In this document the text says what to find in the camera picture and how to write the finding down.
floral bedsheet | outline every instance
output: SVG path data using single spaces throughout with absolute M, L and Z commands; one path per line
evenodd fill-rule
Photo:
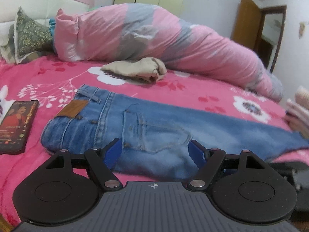
M 285 111 L 275 102 L 227 83 L 178 71 L 168 71 L 156 84 L 143 84 L 100 71 L 102 63 L 59 61 L 41 57 L 26 65 L 12 66 L 0 61 L 0 121 L 16 100 L 38 100 L 40 107 L 26 145 L 20 155 L 0 156 L 0 213 L 11 224 L 20 220 L 12 203 L 15 187 L 50 155 L 40 144 L 41 132 L 73 98 L 82 84 L 126 94 L 130 97 L 189 107 L 259 121 L 289 130 L 282 120 Z M 309 164 L 309 151 L 299 150 L 277 160 L 298 160 Z M 76 170 L 85 175 L 84 170 Z M 128 180 L 151 181 L 146 176 L 117 174 Z

jeans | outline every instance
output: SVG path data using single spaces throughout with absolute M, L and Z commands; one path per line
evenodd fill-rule
M 76 154 L 121 138 L 122 154 L 114 167 L 118 172 L 188 179 L 198 171 L 188 154 L 191 139 L 229 154 L 248 149 L 264 160 L 309 146 L 300 133 L 87 85 L 74 99 L 89 103 L 75 118 L 50 120 L 41 137 L 43 146 L 52 152 L 68 149 Z

wooden door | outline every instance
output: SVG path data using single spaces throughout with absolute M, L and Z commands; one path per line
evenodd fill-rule
M 261 18 L 261 10 L 252 0 L 241 0 L 231 39 L 253 50 Z

green patterned pillow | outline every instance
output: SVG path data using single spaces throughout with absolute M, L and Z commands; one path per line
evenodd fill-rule
M 28 17 L 19 7 L 14 22 L 16 63 L 21 63 L 33 52 L 53 52 L 53 38 L 46 27 Z

headboard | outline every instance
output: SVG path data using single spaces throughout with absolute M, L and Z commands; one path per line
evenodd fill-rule
M 7 38 L 14 23 L 19 6 L 37 22 L 49 26 L 49 19 L 56 16 L 58 9 L 67 13 L 84 13 L 93 7 L 94 0 L 0 0 L 0 44 Z

